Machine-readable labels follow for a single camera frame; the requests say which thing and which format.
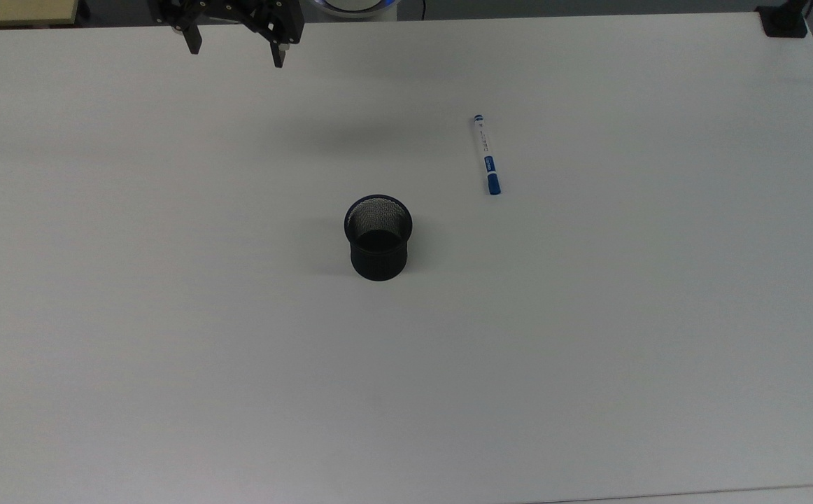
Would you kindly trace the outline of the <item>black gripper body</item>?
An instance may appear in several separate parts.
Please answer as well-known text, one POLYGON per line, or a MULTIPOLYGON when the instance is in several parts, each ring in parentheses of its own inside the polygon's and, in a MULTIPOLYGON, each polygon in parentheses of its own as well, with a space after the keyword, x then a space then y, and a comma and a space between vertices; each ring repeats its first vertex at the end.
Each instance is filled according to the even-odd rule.
POLYGON ((219 20, 240 20, 244 16, 256 22, 268 22, 270 9, 266 1, 182 1, 181 18, 198 20, 215 18, 219 20))

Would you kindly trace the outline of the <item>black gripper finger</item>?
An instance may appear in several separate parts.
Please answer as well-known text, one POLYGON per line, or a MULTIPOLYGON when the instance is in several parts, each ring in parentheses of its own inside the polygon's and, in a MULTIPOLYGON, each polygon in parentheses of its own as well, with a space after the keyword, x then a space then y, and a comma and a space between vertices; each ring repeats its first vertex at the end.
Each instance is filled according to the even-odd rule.
POLYGON ((148 15, 154 25, 170 26, 185 39, 190 53, 201 50, 202 36, 197 20, 203 13, 203 1, 148 1, 148 15))
POLYGON ((301 41, 305 19, 300 1, 243 1, 241 24, 270 45, 276 68, 284 66, 286 51, 301 41))

